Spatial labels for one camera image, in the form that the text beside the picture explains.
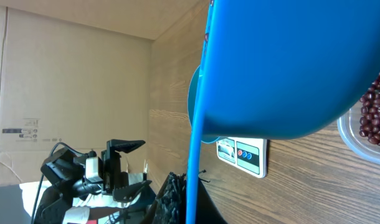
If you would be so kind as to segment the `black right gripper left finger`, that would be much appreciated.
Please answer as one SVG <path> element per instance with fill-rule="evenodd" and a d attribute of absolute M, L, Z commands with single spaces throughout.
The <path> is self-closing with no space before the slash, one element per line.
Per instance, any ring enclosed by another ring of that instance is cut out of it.
<path fill-rule="evenodd" d="M 186 174 L 170 172 L 156 198 L 153 223 L 180 224 L 186 216 Z"/>

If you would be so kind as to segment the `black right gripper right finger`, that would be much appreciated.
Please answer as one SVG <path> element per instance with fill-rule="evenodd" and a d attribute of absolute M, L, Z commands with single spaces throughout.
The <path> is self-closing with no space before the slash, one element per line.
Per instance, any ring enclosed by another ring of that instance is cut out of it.
<path fill-rule="evenodd" d="M 199 178 L 195 224 L 227 224 L 208 194 L 203 182 L 207 181 Z"/>

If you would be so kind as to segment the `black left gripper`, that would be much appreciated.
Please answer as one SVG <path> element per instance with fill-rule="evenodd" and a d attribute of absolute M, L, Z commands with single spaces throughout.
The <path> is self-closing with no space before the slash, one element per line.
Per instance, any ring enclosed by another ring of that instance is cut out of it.
<path fill-rule="evenodd" d="M 145 143 L 146 142 L 144 140 L 127 141 L 112 139 L 107 142 L 107 149 L 105 151 L 102 151 L 104 179 L 103 191 L 107 195 L 112 194 L 114 201 L 131 202 L 137 197 L 137 195 L 141 193 L 144 188 L 152 183 L 151 180 L 144 180 L 142 182 L 131 184 L 126 187 L 121 187 L 120 182 L 121 156 L 118 152 L 130 153 Z"/>

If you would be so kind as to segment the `blue plastic measuring scoop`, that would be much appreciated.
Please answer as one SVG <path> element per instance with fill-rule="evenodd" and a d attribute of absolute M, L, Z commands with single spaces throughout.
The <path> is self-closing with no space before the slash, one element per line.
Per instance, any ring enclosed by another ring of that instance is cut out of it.
<path fill-rule="evenodd" d="M 201 141 L 295 139 L 345 114 L 380 71 L 380 0 L 208 2 L 188 111 L 186 222 L 194 223 Z"/>

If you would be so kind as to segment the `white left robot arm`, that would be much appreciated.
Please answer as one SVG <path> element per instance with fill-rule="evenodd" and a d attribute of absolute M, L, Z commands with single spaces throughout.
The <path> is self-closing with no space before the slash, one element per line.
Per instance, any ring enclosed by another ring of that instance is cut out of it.
<path fill-rule="evenodd" d="M 133 205 L 151 181 L 131 184 L 128 173 L 121 170 L 120 154 L 133 152 L 144 144 L 144 140 L 112 139 L 98 156 L 95 151 L 82 153 L 58 142 L 40 168 L 41 177 L 51 186 L 41 193 L 39 184 L 31 223 L 62 223 L 75 198 L 110 196 L 124 207 Z"/>

